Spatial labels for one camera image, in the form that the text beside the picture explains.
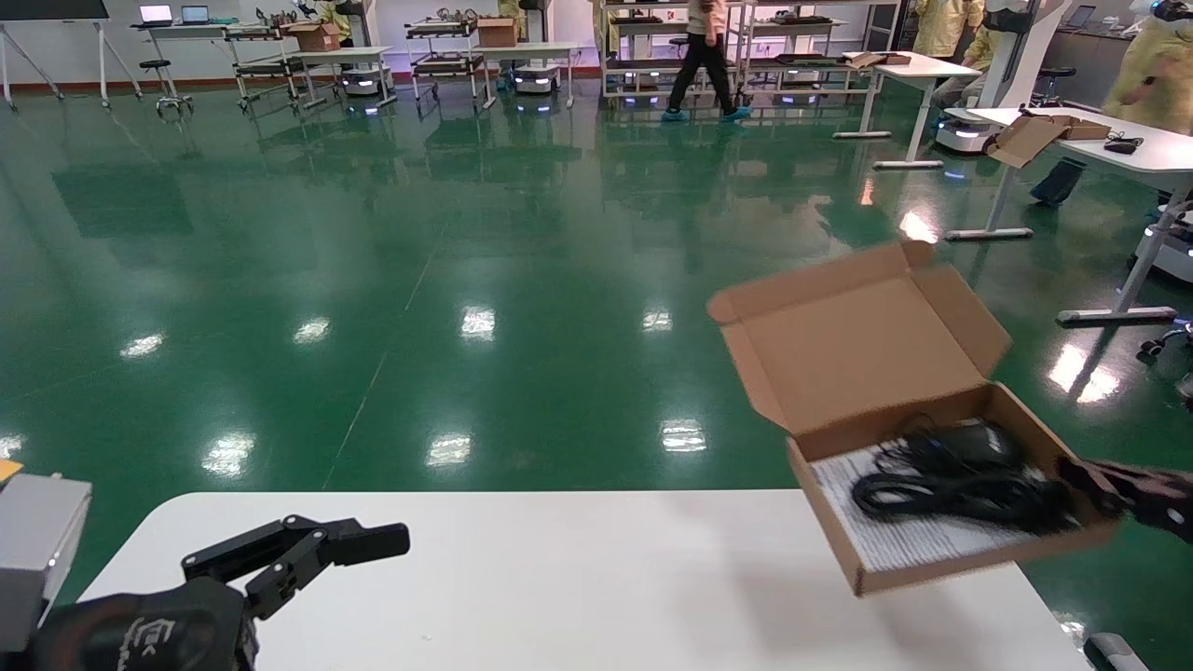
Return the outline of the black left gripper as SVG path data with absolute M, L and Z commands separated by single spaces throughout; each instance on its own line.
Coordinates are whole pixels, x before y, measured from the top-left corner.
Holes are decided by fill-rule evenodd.
M 253 670 L 254 618 L 267 620 L 330 566 L 404 555 L 408 527 L 286 515 L 183 559 L 187 581 L 56 608 L 35 634 L 30 670 Z M 225 583 L 251 575 L 245 595 Z

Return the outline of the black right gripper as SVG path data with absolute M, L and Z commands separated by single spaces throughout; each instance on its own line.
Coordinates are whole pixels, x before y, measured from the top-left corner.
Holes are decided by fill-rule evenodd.
M 1129 510 L 1142 527 L 1167 531 L 1192 544 L 1192 472 L 1145 470 L 1126 479 L 1126 494 L 1104 467 L 1084 458 L 1058 458 L 1063 484 L 1090 500 L 1100 515 Z

